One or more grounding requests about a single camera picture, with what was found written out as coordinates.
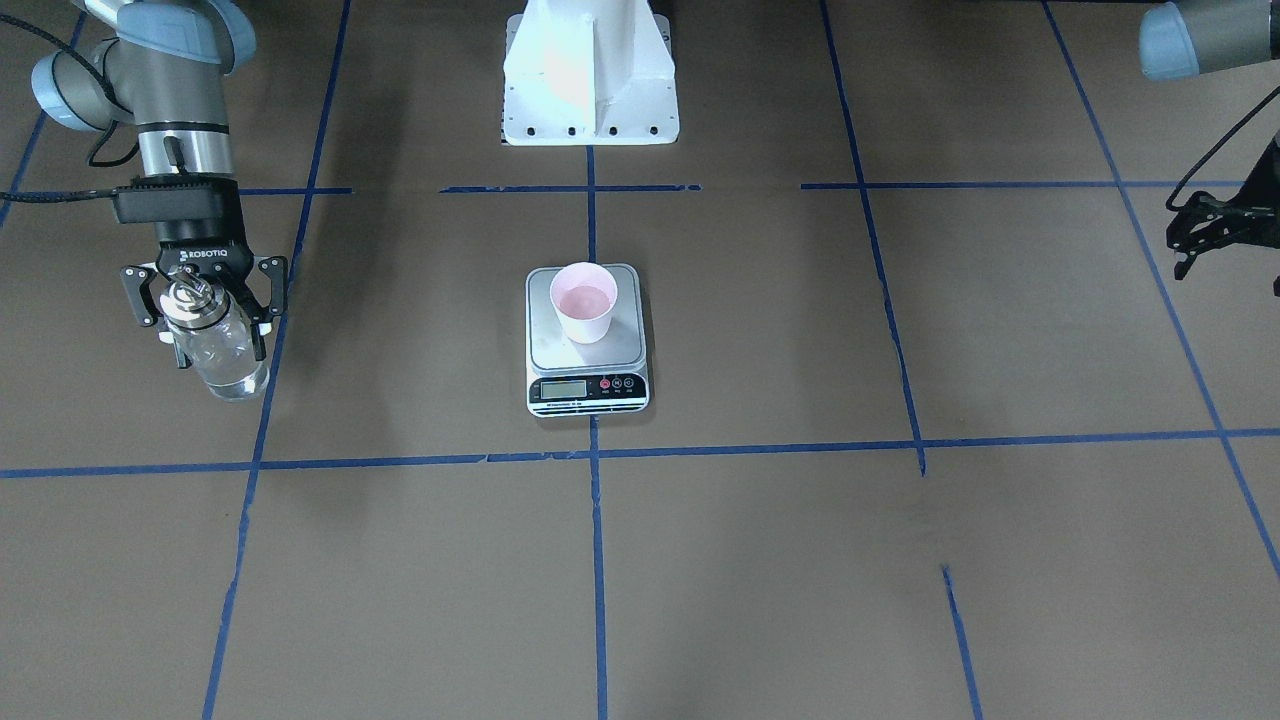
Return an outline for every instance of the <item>digital scale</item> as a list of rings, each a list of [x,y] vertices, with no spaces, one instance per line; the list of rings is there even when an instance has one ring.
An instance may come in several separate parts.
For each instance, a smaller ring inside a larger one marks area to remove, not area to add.
[[[649,405],[640,275],[625,263],[603,265],[618,282],[609,332],[579,345],[561,329],[552,306],[552,278],[539,268],[525,279],[525,363],[529,411],[539,418],[636,413]]]

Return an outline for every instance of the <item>white cup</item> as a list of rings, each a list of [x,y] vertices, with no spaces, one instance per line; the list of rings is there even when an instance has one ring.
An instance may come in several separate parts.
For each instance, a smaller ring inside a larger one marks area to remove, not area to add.
[[[618,281],[595,263],[573,263],[552,278],[552,306],[573,342],[588,345],[604,337],[617,301]]]

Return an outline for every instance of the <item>black cable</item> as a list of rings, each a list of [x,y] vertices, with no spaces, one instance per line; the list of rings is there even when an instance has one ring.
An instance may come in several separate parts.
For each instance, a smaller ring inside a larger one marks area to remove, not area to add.
[[[0,200],[6,202],[35,202],[35,204],[51,204],[51,202],[81,202],[84,200],[104,200],[108,197],[115,197],[116,190],[79,190],[74,192],[3,192],[0,191]]]
[[[97,152],[102,149],[104,145],[106,145],[108,140],[111,140],[111,136],[115,133],[116,127],[119,127],[119,123],[111,120],[111,124],[106,126],[106,129],[97,138],[97,142],[93,143],[93,147],[90,147],[88,156],[84,159],[84,161],[88,163],[90,168],[118,168],[132,160],[133,156],[138,154],[138,143],[134,142],[133,149],[129,150],[127,155],[124,155],[118,160],[97,160]]]
[[[1213,155],[1216,155],[1217,151],[1221,150],[1224,145],[1228,143],[1228,141],[1235,137],[1235,133],[1240,132],[1240,128],[1249,124],[1249,120],[1252,120],[1254,115],[1261,113],[1263,108],[1266,108],[1272,100],[1276,99],[1276,96],[1280,96],[1280,87],[1276,87],[1275,90],[1268,92],[1267,96],[1263,97],[1261,102],[1258,102],[1257,105],[1253,106],[1252,110],[1245,113],[1245,115],[1240,118],[1240,122],[1235,123],[1234,126],[1231,126],[1231,129],[1226,131],[1226,135],[1222,136],[1222,140],[1219,140],[1217,143],[1215,143],[1213,147],[1211,147],[1210,151],[1206,152],[1204,156],[1201,158],[1198,163],[1192,165],[1190,170],[1187,170],[1187,174],[1183,176],[1183,179],[1178,181],[1178,186],[1174,187],[1174,192],[1169,196],[1169,200],[1165,200],[1166,209],[1178,213],[1183,208],[1187,208],[1187,205],[1175,205],[1174,200],[1178,197],[1178,193],[1181,192],[1184,187],[1187,187],[1187,183],[1190,182],[1192,176],[1198,173],[1199,169],[1204,167],[1204,163],[1208,163],[1210,159]]]

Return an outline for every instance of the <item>gray robot arm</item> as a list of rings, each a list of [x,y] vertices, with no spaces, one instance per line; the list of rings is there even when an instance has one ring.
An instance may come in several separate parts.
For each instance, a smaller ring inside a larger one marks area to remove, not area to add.
[[[1142,70],[1151,79],[1176,79],[1280,58],[1280,1],[1183,0],[1147,12],[1138,36]],[[1233,127],[1178,183],[1165,206],[1176,213],[1165,232],[1178,254],[1174,278],[1196,260],[1230,245],[1280,249],[1280,136],[1230,200],[1198,191],[1183,205],[1178,193],[1192,176],[1272,99],[1276,88]],[[1280,296],[1280,278],[1272,292]]]
[[[253,28],[230,0],[73,4],[116,37],[90,55],[96,73],[67,50],[40,60],[36,99],[72,129],[137,128],[142,176],[110,193],[116,220],[154,224],[160,246],[155,263],[120,270],[134,316],[174,346],[179,366],[195,366],[227,400],[243,397],[219,389],[225,365],[244,368],[251,354],[256,380],[241,393],[251,397],[265,387],[262,338],[285,310],[287,273],[284,258],[257,258],[246,241],[223,99],[223,76],[256,50]],[[255,269],[271,281],[265,305],[246,282]],[[172,282],[159,307],[150,287],[156,277]],[[214,333],[234,340],[218,347]]]

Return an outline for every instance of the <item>blue tape line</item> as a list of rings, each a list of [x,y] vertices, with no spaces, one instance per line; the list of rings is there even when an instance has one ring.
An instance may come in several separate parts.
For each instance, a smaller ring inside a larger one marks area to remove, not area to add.
[[[353,195],[351,187],[246,187],[241,195]]]
[[[1094,135],[1098,137],[1098,145],[1102,147],[1102,155],[1107,160],[1107,167],[1111,169],[1111,177],[1115,179],[1116,190],[1120,191],[1120,197],[1124,200],[1125,210],[1129,213],[1129,222],[1133,223],[1133,229],[1138,233],[1138,242],[1142,245],[1142,252],[1147,259],[1147,268],[1151,270],[1151,275],[1156,281],[1156,287],[1160,288],[1160,296],[1165,302],[1165,310],[1169,311],[1169,319],[1172,322],[1174,331],[1178,333],[1178,342],[1181,343],[1183,352],[1187,354],[1187,363],[1192,368],[1192,374],[1196,377],[1196,384],[1199,387],[1201,396],[1204,398],[1204,406],[1208,409],[1210,418],[1213,420],[1213,428],[1217,430],[1217,437],[1222,443],[1222,451],[1226,454],[1228,462],[1231,465],[1231,471],[1235,474],[1235,482],[1240,488],[1240,495],[1244,497],[1244,503],[1249,510],[1249,515],[1253,518],[1253,525],[1257,528],[1258,537],[1262,539],[1262,546],[1266,548],[1267,557],[1271,560],[1271,569],[1275,571],[1276,578],[1280,578],[1280,555],[1276,552],[1276,546],[1271,539],[1271,533],[1267,530],[1266,521],[1263,521],[1262,514],[1258,511],[1258,506],[1253,500],[1253,492],[1249,489],[1249,483],[1244,478],[1244,471],[1240,470],[1240,464],[1235,457],[1235,450],[1231,447],[1230,437],[1226,428],[1222,425],[1222,418],[1219,415],[1217,406],[1213,404],[1213,396],[1208,391],[1208,383],[1204,382],[1204,374],[1201,372],[1199,363],[1196,360],[1196,354],[1192,351],[1192,345],[1187,337],[1187,331],[1183,328],[1183,322],[1178,316],[1178,309],[1174,307],[1174,301],[1169,295],[1169,288],[1165,286],[1165,281],[1160,275],[1160,268],[1156,265],[1156,259],[1151,252],[1151,245],[1147,242],[1147,234],[1142,229],[1142,223],[1138,222],[1138,213],[1133,206],[1133,200],[1129,197],[1129,191],[1120,179],[1120,168],[1116,165],[1115,156],[1111,154],[1111,146],[1107,143],[1107,138],[1102,132],[1102,124],[1098,123],[1098,117],[1093,111],[1093,104],[1089,102],[1089,96],[1084,91],[1084,83],[1080,81],[1080,73],[1076,72],[1075,63],[1071,60],[1071,53],[1068,50],[1066,40],[1062,37],[1062,31],[1057,27],[1057,20],[1053,18],[1053,10],[1048,6],[1047,0],[1041,0],[1041,8],[1044,10],[1044,17],[1048,19],[1048,24],[1053,29],[1053,37],[1057,40],[1059,49],[1062,51],[1062,59],[1066,61],[1066,68],[1071,72],[1071,81],[1075,83],[1075,90],[1080,95],[1080,101],[1084,102],[1084,110],[1089,115],[1089,123],[1093,126]]]
[[[1280,437],[1280,428],[1242,428],[1226,430],[1229,437],[1265,438]],[[927,448],[955,447],[1019,447],[1037,445],[1098,445],[1124,442],[1170,442],[1193,439],[1217,439],[1217,430],[1156,430],[1146,433],[1101,433],[1101,434],[1062,434],[1062,436],[1000,436],[978,438],[938,438],[922,441]],[[716,455],[788,455],[806,452],[869,452],[881,450],[911,450],[915,441],[864,441],[864,442],[817,442],[785,445],[723,445],[690,447],[640,447],[600,450],[599,456],[607,459],[627,457],[701,457]],[[549,460],[586,460],[589,450],[558,450],[549,452],[493,452],[472,455],[417,455],[397,457],[330,457],[312,460],[262,460],[261,470],[320,470],[334,468],[390,468],[415,465],[460,465],[480,462],[540,462]],[[148,475],[178,473],[219,473],[243,471],[252,462],[210,462],[189,465],[99,465],[84,468],[18,468],[0,470],[0,479],[31,478],[69,478],[93,475]]]
[[[822,9],[822,24],[827,31],[827,50],[831,53],[831,69],[836,74],[836,90],[840,94],[840,109],[845,115],[845,132],[849,136],[849,154],[854,160],[854,174],[858,176],[859,195],[863,200],[863,215],[867,218],[867,234],[872,242],[872,256],[876,259],[876,275],[879,278],[881,293],[884,296],[884,316],[888,320],[888,333],[893,338],[893,351],[897,352],[897,369],[902,379],[902,400],[906,402],[906,416],[911,423],[911,438],[915,441],[916,461],[920,475],[928,470],[924,457],[924,445],[920,442],[920,420],[915,414],[915,398],[911,395],[911,378],[906,372],[906,355],[902,352],[902,338],[897,332],[897,318],[893,314],[893,299],[888,290],[888,275],[884,273],[884,256],[881,254],[879,233],[876,232],[876,215],[872,213],[872,197],[867,191],[867,176],[863,173],[863,159],[858,151],[858,136],[854,133],[854,117],[849,110],[849,94],[845,91],[845,76],[840,69],[840,55],[836,53],[836,37],[831,31],[831,14],[827,0],[818,0]]]
[[[1280,437],[1280,428],[1240,428],[1226,430],[1228,437]]]
[[[76,47],[76,45],[79,44],[79,36],[84,29],[84,19],[87,17],[88,14],[82,12],[79,17],[76,18],[76,28],[72,29],[72,38],[70,42],[68,42],[72,47]],[[13,174],[13,182],[9,183],[10,193],[17,193],[22,187],[22,179],[27,174],[27,167],[31,165],[31,156],[36,154],[36,142],[40,141],[40,133],[45,129],[45,119],[47,119],[47,117],[49,115],[44,111],[36,117],[36,123],[31,128],[31,136],[27,137],[27,147],[22,151],[22,160],[18,163],[18,170]],[[8,200],[0,205],[0,228],[4,228],[4,222],[9,218],[9,209],[12,205],[13,202]]]
[[[1175,187],[1178,181],[1121,181],[1124,187]],[[1240,187],[1239,181],[1192,181],[1187,187]],[[800,190],[997,190],[1115,187],[1115,181],[805,182]]]
[[[315,190],[316,177],[320,174],[320,160],[324,155],[325,133],[329,129],[329,113],[333,109],[333,99],[338,87],[338,70],[342,67],[342,50],[347,38],[347,24],[349,19],[351,0],[344,0],[342,4],[342,18],[338,22],[338,40],[334,44],[333,63],[329,68],[329,83],[325,88],[324,105],[320,111],[320,123],[316,128],[315,150],[311,155],[311,172],[307,176],[308,191]],[[302,213],[298,218],[298,234],[293,243],[293,255],[289,263],[287,291],[292,291],[293,283],[297,279],[298,258],[302,255],[307,224],[311,217],[311,201],[314,197],[315,193],[307,192],[302,200]],[[280,318],[280,328],[275,336],[275,347],[271,355],[271,379],[266,386],[266,393],[262,398],[262,415],[259,420],[257,438],[253,443],[253,462],[248,471],[248,482],[244,487],[244,505],[241,509],[241,523],[236,539],[236,571],[232,574],[232,582],[227,587],[227,594],[223,598],[221,621],[218,626],[218,641],[214,646],[214,661],[209,669],[209,685],[205,691],[205,706],[201,714],[202,720],[212,720],[214,705],[218,700],[218,685],[221,680],[223,660],[227,655],[227,639],[230,637],[232,615],[236,609],[236,593],[239,589],[241,569],[244,562],[244,547],[248,542],[250,507],[252,507],[253,497],[257,495],[257,478],[262,466],[262,451],[266,446],[266,430],[271,419],[271,404],[275,398],[275,388],[280,378],[280,359],[284,355],[284,338],[288,334],[288,329],[289,315],[285,313]]]
[[[595,147],[586,146],[586,261],[595,263]]]
[[[585,450],[556,452],[497,452],[488,455],[407,455],[399,457],[337,457],[315,460],[264,460],[264,470],[323,470],[335,468],[411,468],[417,465],[470,465],[480,462],[539,462],[581,460]]]
[[[223,612],[218,623],[218,641],[214,643],[214,661],[209,669],[209,687],[205,691],[205,705],[200,714],[202,720],[211,720],[214,716],[214,702],[218,698],[218,683],[223,675],[223,660],[227,657],[227,638],[232,628],[232,611],[236,607],[236,593],[239,591],[241,569],[244,566],[244,544],[248,539],[248,509],[253,505],[253,496],[257,493],[257,469],[248,471],[248,482],[244,486],[244,505],[241,506],[239,527],[236,530],[236,570],[232,573],[232,582],[227,585],[227,594],[223,596]]]
[[[0,479],[86,478],[105,475],[170,475],[179,473],[243,473],[250,462],[186,462],[179,465],[99,465],[83,468],[20,468],[0,470]]]
[[[951,568],[942,566],[942,582],[947,585],[947,605],[951,606],[951,625],[956,630],[956,643],[960,646],[960,662],[964,665],[964,682],[969,688],[969,705],[973,707],[973,720],[982,720],[982,700],[978,697],[978,679],[973,674],[973,659],[969,656],[969,638],[964,632],[964,619],[956,605],[955,587],[951,583]]]
[[[1121,181],[1125,187],[1178,187],[1179,181]],[[1187,187],[1240,187],[1242,181],[1198,181],[1192,179]]]
[[[1151,433],[1100,433],[1080,436],[1009,436],[986,438],[925,439],[925,447],[1012,447],[1025,445],[1094,445],[1107,442],[1160,442],[1217,439],[1217,430],[1167,430]]]
[[[22,151],[22,160],[18,163],[18,170],[13,174],[13,182],[9,183],[9,192],[17,193],[22,187],[22,178],[27,174],[27,165],[31,164],[31,156],[36,151],[36,142],[40,140],[41,131],[45,129],[45,113],[40,113],[36,118],[36,124],[31,129],[31,137],[27,138],[27,149]],[[9,219],[9,209],[13,202],[5,200],[0,204],[0,228],[4,227],[4,222]]]
[[[700,184],[451,184],[440,195],[502,192],[701,192]]]
[[[596,192],[701,192],[700,184],[598,184]]]
[[[591,555],[595,569],[595,712],[609,719],[609,664],[604,616],[604,529],[600,514],[600,418],[591,415]]]
[[[476,195],[488,192],[586,192],[585,184],[451,184],[440,190],[440,195]]]
[[[646,447],[602,450],[600,457],[687,457],[707,455],[786,455],[792,452],[861,452],[869,450],[913,450],[915,441],[817,442],[794,445],[721,445],[709,447]]]

